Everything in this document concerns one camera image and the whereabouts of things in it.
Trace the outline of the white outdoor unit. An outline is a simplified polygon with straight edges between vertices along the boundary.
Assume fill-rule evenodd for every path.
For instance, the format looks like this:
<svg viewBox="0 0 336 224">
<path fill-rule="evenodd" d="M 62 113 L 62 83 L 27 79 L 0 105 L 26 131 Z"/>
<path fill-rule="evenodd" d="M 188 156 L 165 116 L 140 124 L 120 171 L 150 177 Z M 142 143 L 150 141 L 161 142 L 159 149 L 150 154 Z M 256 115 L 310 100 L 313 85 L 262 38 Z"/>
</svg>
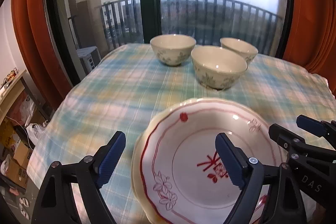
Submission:
<svg viewBox="0 0 336 224">
<path fill-rule="evenodd" d="M 86 75 L 93 71 L 100 63 L 101 56 L 96 46 L 76 50 Z"/>
</svg>

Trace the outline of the orange right curtain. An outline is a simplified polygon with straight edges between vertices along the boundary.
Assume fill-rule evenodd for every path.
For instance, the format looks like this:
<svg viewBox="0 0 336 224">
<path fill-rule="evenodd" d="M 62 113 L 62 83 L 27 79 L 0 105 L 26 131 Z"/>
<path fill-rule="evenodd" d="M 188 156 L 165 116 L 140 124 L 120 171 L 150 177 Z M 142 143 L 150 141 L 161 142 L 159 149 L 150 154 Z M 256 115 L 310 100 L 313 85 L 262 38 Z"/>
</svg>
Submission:
<svg viewBox="0 0 336 224">
<path fill-rule="evenodd" d="M 335 94 L 335 0 L 294 0 L 284 60 L 325 77 Z"/>
</svg>

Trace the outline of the black balcony railing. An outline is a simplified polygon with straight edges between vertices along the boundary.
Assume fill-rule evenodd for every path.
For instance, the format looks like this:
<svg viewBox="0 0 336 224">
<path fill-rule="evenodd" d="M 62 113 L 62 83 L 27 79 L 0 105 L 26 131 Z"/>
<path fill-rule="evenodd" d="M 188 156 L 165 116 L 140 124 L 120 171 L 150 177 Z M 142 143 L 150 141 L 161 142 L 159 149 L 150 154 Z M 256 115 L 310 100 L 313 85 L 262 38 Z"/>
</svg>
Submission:
<svg viewBox="0 0 336 224">
<path fill-rule="evenodd" d="M 249 42 L 262 54 L 278 42 L 283 18 L 237 0 L 160 0 L 163 34 L 192 36 L 197 44 L 220 44 L 220 38 Z M 98 28 L 107 51 L 129 43 L 143 43 L 140 0 L 98 4 Z"/>
</svg>

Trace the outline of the plaid tablecloth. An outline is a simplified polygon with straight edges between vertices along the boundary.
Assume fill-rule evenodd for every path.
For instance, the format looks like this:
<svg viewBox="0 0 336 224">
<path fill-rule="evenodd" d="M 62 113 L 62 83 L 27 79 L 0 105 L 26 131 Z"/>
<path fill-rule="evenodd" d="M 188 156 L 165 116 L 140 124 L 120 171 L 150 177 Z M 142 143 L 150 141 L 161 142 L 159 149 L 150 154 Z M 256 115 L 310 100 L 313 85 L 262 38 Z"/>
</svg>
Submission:
<svg viewBox="0 0 336 224">
<path fill-rule="evenodd" d="M 246 105 L 269 124 L 277 123 L 312 145 L 325 139 L 299 129 L 303 114 L 316 120 L 335 119 L 335 97 L 327 80 L 273 57 L 258 55 L 248 71 L 227 90 L 204 87 L 192 62 L 163 65 L 148 44 L 127 44 L 107 54 L 66 96 L 33 150 L 27 174 L 40 187 L 53 161 L 79 162 L 108 143 L 116 131 L 126 147 L 102 196 L 117 223 L 147 223 L 131 189 L 131 157 L 135 141 L 159 112 L 190 98 L 215 97 Z"/>
</svg>

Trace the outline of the wooden shelf unit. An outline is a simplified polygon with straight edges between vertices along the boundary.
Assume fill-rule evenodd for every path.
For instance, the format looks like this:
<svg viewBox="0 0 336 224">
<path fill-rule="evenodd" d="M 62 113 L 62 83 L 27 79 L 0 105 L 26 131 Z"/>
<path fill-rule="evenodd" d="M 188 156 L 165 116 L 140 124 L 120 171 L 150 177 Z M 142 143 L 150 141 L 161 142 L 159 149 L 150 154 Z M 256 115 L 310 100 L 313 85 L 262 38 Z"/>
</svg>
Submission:
<svg viewBox="0 0 336 224">
<path fill-rule="evenodd" d="M 39 103 L 39 101 L 35 98 L 33 93 L 30 91 L 30 88 L 28 87 L 27 83 L 25 82 L 25 79 L 23 78 L 23 75 L 27 72 L 26 69 L 19 72 L 9 87 L 6 89 L 6 91 L 3 93 L 3 96 L 1 96 L 1 116 L 0 116 L 0 123 L 3 122 L 5 116 L 7 115 L 9 109 L 15 102 L 15 100 L 19 97 L 21 92 L 25 91 L 29 97 L 32 99 L 36 107 L 38 108 L 39 112 L 42 114 L 42 116 L 47 120 L 50 121 L 50 116 L 43 110 L 42 105 Z"/>
</svg>

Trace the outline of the green floral bowl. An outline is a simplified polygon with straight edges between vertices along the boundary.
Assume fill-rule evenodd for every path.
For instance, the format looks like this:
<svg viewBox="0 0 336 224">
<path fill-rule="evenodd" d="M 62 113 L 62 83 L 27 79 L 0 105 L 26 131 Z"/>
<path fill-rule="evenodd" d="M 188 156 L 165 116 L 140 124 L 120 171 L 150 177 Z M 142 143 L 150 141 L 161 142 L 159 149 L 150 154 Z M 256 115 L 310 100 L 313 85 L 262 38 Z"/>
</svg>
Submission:
<svg viewBox="0 0 336 224">
<path fill-rule="evenodd" d="M 197 46 L 191 59 L 198 81 L 217 90 L 232 87 L 248 69 L 243 57 L 222 47 Z"/>
<path fill-rule="evenodd" d="M 249 65 L 258 54 L 258 49 L 244 40 L 235 38 L 221 38 L 220 44 L 223 48 L 234 51 L 243 57 L 247 65 Z"/>
<path fill-rule="evenodd" d="M 151 48 L 159 61 L 171 67 L 185 62 L 196 43 L 194 38 L 182 34 L 159 35 L 150 40 Z"/>
</svg>

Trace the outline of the white plastic bag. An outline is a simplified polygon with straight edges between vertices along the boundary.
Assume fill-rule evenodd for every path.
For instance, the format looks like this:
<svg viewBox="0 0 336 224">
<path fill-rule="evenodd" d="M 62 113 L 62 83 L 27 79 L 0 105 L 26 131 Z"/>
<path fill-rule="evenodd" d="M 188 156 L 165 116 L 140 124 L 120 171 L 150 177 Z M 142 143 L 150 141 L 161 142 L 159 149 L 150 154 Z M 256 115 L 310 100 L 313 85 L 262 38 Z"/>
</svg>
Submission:
<svg viewBox="0 0 336 224">
<path fill-rule="evenodd" d="M 49 124 L 48 121 L 45 121 L 42 124 L 30 123 L 26 127 L 28 144 L 30 146 L 37 145 L 38 141 L 45 135 L 48 124 Z"/>
</svg>

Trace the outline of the cardboard box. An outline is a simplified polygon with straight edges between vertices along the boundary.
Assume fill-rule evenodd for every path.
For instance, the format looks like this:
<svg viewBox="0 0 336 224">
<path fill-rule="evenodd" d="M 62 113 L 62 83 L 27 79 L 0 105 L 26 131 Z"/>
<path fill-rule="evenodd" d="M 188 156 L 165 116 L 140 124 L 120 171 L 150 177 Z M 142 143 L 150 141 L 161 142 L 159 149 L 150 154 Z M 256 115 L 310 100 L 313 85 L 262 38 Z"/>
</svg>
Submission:
<svg viewBox="0 0 336 224">
<path fill-rule="evenodd" d="M 5 176 L 24 189 L 28 183 L 27 166 L 32 152 L 32 149 L 21 141 L 15 149 L 14 156 L 8 155 L 5 160 Z"/>
</svg>

